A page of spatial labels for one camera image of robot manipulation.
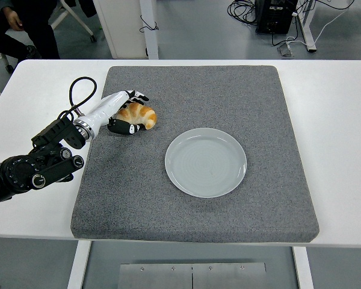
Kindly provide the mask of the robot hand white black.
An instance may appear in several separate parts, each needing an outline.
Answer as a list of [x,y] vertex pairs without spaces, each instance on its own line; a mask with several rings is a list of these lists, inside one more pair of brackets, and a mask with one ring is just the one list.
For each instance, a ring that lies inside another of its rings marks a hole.
[[122,90],[104,97],[99,105],[89,113],[77,118],[75,126],[82,126],[88,134],[87,140],[94,139],[101,126],[109,124],[109,119],[115,115],[122,106],[132,102],[142,103],[149,99],[142,93],[135,90]]

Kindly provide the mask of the person's hand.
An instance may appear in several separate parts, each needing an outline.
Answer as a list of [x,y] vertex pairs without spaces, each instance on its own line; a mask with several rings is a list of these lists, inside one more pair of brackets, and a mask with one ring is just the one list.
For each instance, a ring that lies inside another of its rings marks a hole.
[[23,23],[20,20],[18,14],[11,7],[3,7],[1,9],[3,12],[10,28],[14,31],[23,31]]

